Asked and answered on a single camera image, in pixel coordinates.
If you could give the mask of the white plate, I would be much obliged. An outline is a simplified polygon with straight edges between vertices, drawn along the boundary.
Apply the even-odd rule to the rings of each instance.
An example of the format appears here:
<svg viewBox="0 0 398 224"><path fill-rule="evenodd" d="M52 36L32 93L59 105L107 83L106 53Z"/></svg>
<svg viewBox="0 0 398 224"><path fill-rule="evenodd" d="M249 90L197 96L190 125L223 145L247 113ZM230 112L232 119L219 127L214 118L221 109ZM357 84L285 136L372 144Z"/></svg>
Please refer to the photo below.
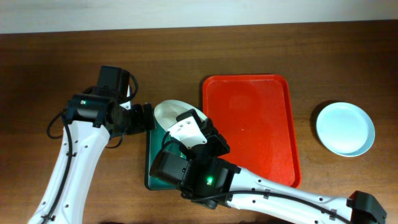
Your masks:
<svg viewBox="0 0 398 224"><path fill-rule="evenodd" d="M195 120L194 113L177 121L178 116L190 110L196 112L198 121ZM154 115L161 128L186 147L207 143L206 137L200 131L200 123L206 121L207 117L194 106L178 100L165 100L155 107Z"/></svg>

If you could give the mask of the light blue plate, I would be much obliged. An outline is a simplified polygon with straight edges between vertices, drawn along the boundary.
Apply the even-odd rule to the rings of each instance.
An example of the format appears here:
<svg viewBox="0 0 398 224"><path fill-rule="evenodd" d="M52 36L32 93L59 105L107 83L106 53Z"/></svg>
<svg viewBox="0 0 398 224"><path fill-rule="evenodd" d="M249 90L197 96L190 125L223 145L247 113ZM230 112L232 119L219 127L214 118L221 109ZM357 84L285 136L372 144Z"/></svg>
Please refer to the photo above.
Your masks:
<svg viewBox="0 0 398 224"><path fill-rule="evenodd" d="M360 107L345 102L325 106L317 115L315 130L329 151L343 157L368 152L376 138L369 115Z"/></svg>

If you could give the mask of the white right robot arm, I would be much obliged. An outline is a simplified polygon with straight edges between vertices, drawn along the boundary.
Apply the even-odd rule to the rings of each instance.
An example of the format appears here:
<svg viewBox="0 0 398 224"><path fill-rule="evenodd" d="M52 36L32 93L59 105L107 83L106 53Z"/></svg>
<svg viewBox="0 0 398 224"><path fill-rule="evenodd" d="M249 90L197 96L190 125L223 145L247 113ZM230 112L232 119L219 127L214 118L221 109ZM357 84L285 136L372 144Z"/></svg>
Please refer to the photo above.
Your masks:
<svg viewBox="0 0 398 224"><path fill-rule="evenodd" d="M387 213L366 192L350 197L311 194L264 179L221 158L225 138L210 118L192 105L165 100L154 117L166 137L150 176L173 185L182 198L203 207L251 210L292 223L385 223Z"/></svg>

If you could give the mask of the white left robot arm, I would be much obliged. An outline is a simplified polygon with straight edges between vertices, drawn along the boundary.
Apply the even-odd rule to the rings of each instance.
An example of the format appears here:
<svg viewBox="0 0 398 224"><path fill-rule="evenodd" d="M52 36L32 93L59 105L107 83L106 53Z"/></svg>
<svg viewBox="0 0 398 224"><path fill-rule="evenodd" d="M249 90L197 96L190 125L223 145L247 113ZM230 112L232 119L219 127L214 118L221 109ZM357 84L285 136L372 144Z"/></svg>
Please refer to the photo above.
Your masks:
<svg viewBox="0 0 398 224"><path fill-rule="evenodd" d="M103 66L99 79L58 114L62 146L40 205L29 223L81 223L99 158L112 138L146 131L144 109L132 105L138 82L127 70Z"/></svg>

